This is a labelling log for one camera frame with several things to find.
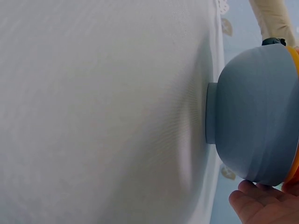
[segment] light blue bowl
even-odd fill
[[[299,81],[281,44],[231,60],[206,101],[206,141],[241,178],[277,186],[292,166],[299,137]]]

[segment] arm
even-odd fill
[[[286,44],[296,47],[293,26],[284,0],[249,0],[261,29],[263,40],[285,39]]]

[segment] wall decoration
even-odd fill
[[[228,0],[218,0],[218,7],[221,15],[227,13],[229,10]]]
[[[232,170],[230,170],[227,166],[224,166],[224,167],[222,167],[222,169],[221,169],[221,174],[224,176],[224,177],[226,177],[226,178],[228,178],[228,179],[231,179],[231,180],[235,180],[235,178],[236,178],[236,175],[235,175],[235,173],[232,171]]]
[[[228,36],[233,36],[233,27],[228,19],[221,18],[222,31]]]

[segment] light blue wall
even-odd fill
[[[225,63],[228,63],[233,57],[240,54],[242,51],[260,46],[262,37],[260,29],[251,9],[248,0],[228,0],[229,11],[222,16],[230,21],[233,28],[233,35],[223,35],[224,57]],[[299,1],[285,1],[289,14],[296,32],[299,27]],[[217,190],[214,200],[211,224],[240,224],[240,220],[230,207],[228,196],[237,189],[240,178],[235,180],[224,177],[219,172]]]

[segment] hand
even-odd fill
[[[299,184],[273,187],[243,181],[229,202],[243,224],[299,224]]]

